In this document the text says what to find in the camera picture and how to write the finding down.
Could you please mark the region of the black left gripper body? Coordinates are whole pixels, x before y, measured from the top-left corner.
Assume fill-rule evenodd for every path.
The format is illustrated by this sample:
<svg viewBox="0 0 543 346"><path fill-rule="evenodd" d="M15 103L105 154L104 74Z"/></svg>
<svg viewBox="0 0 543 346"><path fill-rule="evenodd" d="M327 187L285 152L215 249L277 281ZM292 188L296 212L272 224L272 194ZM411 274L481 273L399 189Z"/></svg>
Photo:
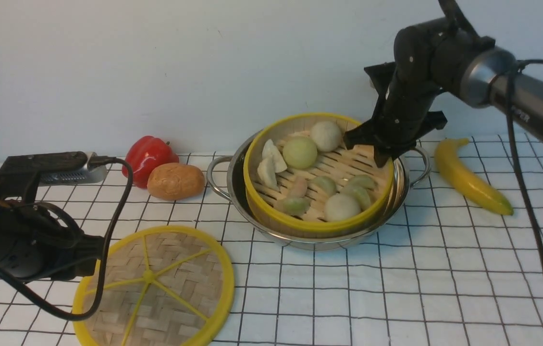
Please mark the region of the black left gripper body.
<svg viewBox="0 0 543 346"><path fill-rule="evenodd" d="M0 269L24 281L92 276L104 238L85 235L72 217L37 201L43 174L83 167L84 152L9 156L0 167Z"/></svg>

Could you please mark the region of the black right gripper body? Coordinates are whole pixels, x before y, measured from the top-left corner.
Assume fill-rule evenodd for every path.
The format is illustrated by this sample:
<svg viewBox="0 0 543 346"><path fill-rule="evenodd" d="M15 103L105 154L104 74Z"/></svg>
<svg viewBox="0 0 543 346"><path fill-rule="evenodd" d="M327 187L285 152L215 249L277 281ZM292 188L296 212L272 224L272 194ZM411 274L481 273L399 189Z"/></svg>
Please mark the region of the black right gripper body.
<svg viewBox="0 0 543 346"><path fill-rule="evenodd" d="M367 145L410 149L423 136L446 127L445 114L431 110L442 93L434 83L403 81L394 62L366 66L364 72L379 94L371 119L364 123Z"/></svg>

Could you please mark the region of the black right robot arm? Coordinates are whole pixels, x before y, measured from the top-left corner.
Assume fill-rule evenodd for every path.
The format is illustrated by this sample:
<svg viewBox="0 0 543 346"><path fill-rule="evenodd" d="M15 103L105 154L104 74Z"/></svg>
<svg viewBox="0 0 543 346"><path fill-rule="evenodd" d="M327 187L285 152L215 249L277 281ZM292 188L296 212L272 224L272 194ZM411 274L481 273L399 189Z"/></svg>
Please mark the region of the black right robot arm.
<svg viewBox="0 0 543 346"><path fill-rule="evenodd" d="M364 69L379 97L371 119L344 134L346 147L373 147L378 167L397 159L445 127L443 112L430 110L445 92L473 108L496 107L543 144L543 81L523 73L543 60L518 61L478 35L454 0L439 7L443 17L396 34L392 62Z"/></svg>

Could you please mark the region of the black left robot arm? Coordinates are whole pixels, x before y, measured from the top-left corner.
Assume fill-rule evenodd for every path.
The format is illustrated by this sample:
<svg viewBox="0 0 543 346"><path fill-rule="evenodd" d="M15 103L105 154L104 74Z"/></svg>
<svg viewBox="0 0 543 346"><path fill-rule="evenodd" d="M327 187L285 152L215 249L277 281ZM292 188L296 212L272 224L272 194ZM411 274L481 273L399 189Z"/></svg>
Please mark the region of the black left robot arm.
<svg viewBox="0 0 543 346"><path fill-rule="evenodd" d="M0 269L30 282L91 276L105 239L86 235L63 208L37 199L41 186L96 183L95 152L9 156L0 167Z"/></svg>

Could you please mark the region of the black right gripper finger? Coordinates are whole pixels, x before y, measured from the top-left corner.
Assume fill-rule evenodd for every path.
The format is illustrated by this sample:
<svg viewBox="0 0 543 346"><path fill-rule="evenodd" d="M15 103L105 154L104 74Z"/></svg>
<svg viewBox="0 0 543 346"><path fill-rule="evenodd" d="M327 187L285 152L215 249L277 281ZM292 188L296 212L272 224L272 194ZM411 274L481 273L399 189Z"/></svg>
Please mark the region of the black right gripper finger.
<svg viewBox="0 0 543 346"><path fill-rule="evenodd" d="M373 146L374 160L377 167L385 167L388 162L393 162L399 156L399 147L386 144L376 144Z"/></svg>
<svg viewBox="0 0 543 346"><path fill-rule="evenodd" d="M343 135L343 142L346 149L354 149L355 146L377 146L375 121L367 120Z"/></svg>

